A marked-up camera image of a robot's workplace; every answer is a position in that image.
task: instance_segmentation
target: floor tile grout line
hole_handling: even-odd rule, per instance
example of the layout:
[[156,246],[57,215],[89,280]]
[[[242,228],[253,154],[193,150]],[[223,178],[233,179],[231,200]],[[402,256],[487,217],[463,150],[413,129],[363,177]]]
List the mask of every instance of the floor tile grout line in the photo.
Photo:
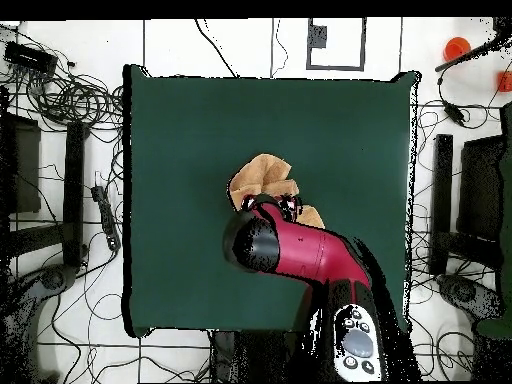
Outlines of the floor tile grout line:
[[[409,106],[418,106],[418,107],[445,107],[443,104],[433,105],[433,104],[421,104],[421,103],[411,103]],[[501,109],[500,106],[461,106],[462,109]]]
[[137,371],[137,384],[140,384],[140,369],[142,366],[142,339],[139,338],[139,367]]
[[[101,344],[101,343],[65,343],[65,342],[37,342],[39,346],[68,346],[68,347],[106,347],[106,348],[128,348],[128,349],[139,349],[139,345],[109,345],[109,344]],[[149,348],[149,349],[199,349],[199,350],[208,350],[211,346],[180,346],[180,345],[145,345],[142,344],[141,348]]]
[[[16,44],[19,44],[19,34],[18,34],[18,27],[16,27]],[[19,116],[18,113],[18,92],[21,88],[21,85],[18,87],[18,79],[16,79],[16,115]],[[18,208],[16,208],[16,232],[19,230],[19,223],[18,223]],[[16,256],[16,280],[20,278],[19,274],[19,256]]]
[[[53,219],[17,219],[11,220],[11,222],[26,222],[26,223],[38,223],[38,224],[55,224]],[[57,220],[58,224],[63,224],[64,221]],[[81,224],[89,224],[89,225],[101,225],[101,222],[94,221],[82,221]]]
[[142,20],[142,66],[146,67],[146,21]]
[[402,41],[404,35],[404,18],[400,17],[400,50],[398,51],[398,73],[402,72]]
[[274,18],[272,18],[272,34],[270,35],[270,78],[274,69]]

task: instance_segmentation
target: robotic arm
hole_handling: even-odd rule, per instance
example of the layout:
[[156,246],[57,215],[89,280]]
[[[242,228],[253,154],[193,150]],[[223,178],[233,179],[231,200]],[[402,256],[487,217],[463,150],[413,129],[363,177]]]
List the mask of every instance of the robotic arm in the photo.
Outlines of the robotic arm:
[[[249,272],[282,275],[313,286],[311,332],[302,346],[316,381],[387,380],[366,267],[343,237],[297,223],[300,208],[297,197],[246,197],[224,233],[226,259]],[[419,378],[418,370],[413,379]]]

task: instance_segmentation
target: tangled wires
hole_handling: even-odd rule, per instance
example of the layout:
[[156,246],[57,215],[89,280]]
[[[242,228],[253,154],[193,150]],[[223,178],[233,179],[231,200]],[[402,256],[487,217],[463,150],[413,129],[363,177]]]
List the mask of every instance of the tangled wires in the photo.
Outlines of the tangled wires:
[[[465,123],[470,120],[471,115],[469,111],[466,109],[469,109],[471,107],[477,107],[477,108],[483,108],[485,110],[486,116],[484,118],[484,121],[481,125],[485,124],[489,120],[489,116],[491,119],[495,119],[492,115],[489,114],[488,109],[490,109],[489,106],[464,106],[461,107],[461,110],[463,112],[467,112],[467,118],[465,120]],[[419,119],[418,119],[418,130],[420,131],[420,135],[423,136],[423,140],[418,146],[417,151],[417,163],[418,165],[423,168],[424,170],[428,172],[432,172],[432,169],[428,166],[426,166],[423,162],[423,156],[424,151],[427,146],[427,143],[431,136],[435,133],[436,127],[439,123],[445,121],[448,119],[447,117],[440,117],[439,111],[436,111],[436,108],[443,108],[445,104],[444,99],[441,100],[432,100],[424,105],[421,105],[419,110]],[[428,123],[425,123],[424,120],[426,117],[434,118],[429,120]],[[466,129],[474,129],[479,128],[481,125],[477,126],[469,126],[464,125]],[[458,175],[460,172],[454,172],[452,176]],[[412,254],[413,254],[413,260],[412,260],[412,267],[413,267],[413,277],[411,281],[411,292],[413,290],[418,289],[424,289],[427,290],[428,296],[426,299],[418,301],[418,302],[411,302],[410,305],[421,305],[425,304],[426,302],[430,301],[434,296],[439,295],[439,291],[436,287],[436,281],[435,276],[430,275],[428,272],[428,259],[429,259],[429,252],[431,250],[431,245],[429,242],[429,237],[431,234],[431,231],[429,229],[429,211],[427,207],[420,204],[417,200],[417,197],[426,193],[428,189],[432,187],[432,184],[428,184],[426,187],[421,188],[416,191],[414,194],[415,202],[414,203],[414,212],[413,217],[415,218],[415,228],[413,230],[413,237],[412,237]],[[418,229],[418,224],[423,224],[421,229]],[[481,269],[473,269],[468,270],[468,268],[472,265],[474,265],[470,260],[467,258],[462,258],[456,255],[449,255],[450,260],[457,260],[459,261],[459,264],[456,265],[457,268],[454,271],[453,274],[464,276],[466,278],[472,278],[474,281],[482,280],[485,275],[492,274],[492,270],[488,270],[487,267],[480,266]],[[439,369],[439,372],[441,376],[449,380],[448,373],[446,369],[458,367],[459,369],[462,369],[468,373],[472,373],[473,371],[473,364],[472,364],[472,356],[465,352],[462,348],[458,349],[456,353],[449,353],[447,352],[447,349],[443,349],[441,347],[442,342],[446,342],[447,339],[450,339],[450,341],[455,340],[454,338],[457,337],[459,340],[464,342],[464,346],[467,345],[466,342],[469,342],[470,344],[473,344],[472,338],[464,334],[460,331],[449,331],[445,333],[438,334],[437,340],[434,338],[434,336],[427,330],[425,325],[420,323],[420,321],[413,316],[410,315],[411,320],[414,322],[413,328],[418,329],[421,331],[421,333],[424,333],[427,335],[429,342],[428,343],[419,343],[414,345],[415,355],[416,357],[422,358],[422,357],[429,357],[431,358],[431,363],[428,366],[423,366],[420,362],[419,365],[422,368],[422,376],[425,379],[432,379],[436,380],[436,377],[434,377],[434,370],[436,368],[436,362]],[[418,351],[419,348],[425,348],[428,347],[429,351],[427,353],[423,353],[421,351]]]
[[10,273],[9,264],[11,255],[9,252],[9,193],[14,187],[14,174],[9,164],[13,163],[9,157],[8,143],[4,141],[6,127],[5,114],[7,112],[7,90],[0,87],[0,290],[6,286]]
[[118,129],[122,116],[122,87],[117,87],[110,93],[101,80],[89,75],[74,75],[71,69],[75,64],[65,54],[21,33],[20,35],[31,41],[24,44],[26,47],[50,53],[58,58],[58,62],[55,74],[51,77],[9,64],[9,71],[0,73],[4,77],[0,85],[16,85],[16,94],[9,103],[17,96],[25,95],[32,109],[17,107],[26,110],[29,116],[31,113],[38,113],[45,124],[56,132],[61,131],[52,128],[49,123],[66,125],[79,120],[88,124],[90,129]]

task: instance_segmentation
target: black border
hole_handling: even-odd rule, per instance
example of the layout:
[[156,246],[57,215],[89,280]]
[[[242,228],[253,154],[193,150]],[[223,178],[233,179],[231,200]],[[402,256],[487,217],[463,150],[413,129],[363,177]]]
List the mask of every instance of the black border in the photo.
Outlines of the black border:
[[[356,71],[364,72],[364,65],[366,63],[366,18],[363,20],[363,27],[361,29],[361,50],[359,53],[359,66],[323,66],[311,64],[311,47],[308,43],[306,51],[306,70],[307,71]],[[308,36],[309,31],[313,27],[313,18],[308,18]]]
[[124,329],[130,337],[136,337],[133,330],[130,314],[130,298],[132,295],[132,244],[131,244],[131,220],[132,220],[132,150],[131,150],[131,126],[132,126],[132,65],[123,66],[123,94],[121,96],[123,109],[123,170],[124,201],[123,201],[123,294],[121,296],[121,313],[123,315]]

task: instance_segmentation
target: black button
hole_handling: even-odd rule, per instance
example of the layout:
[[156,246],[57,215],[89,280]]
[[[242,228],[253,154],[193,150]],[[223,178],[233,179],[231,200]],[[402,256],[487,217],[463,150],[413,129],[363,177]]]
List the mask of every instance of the black button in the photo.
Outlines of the black button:
[[343,360],[343,365],[345,365],[349,370],[355,370],[357,368],[357,361],[352,358],[352,356],[347,356]]
[[363,370],[365,370],[365,372],[367,372],[368,374],[373,374],[375,372],[375,370],[373,369],[373,365],[371,364],[371,362],[368,361],[363,361]]

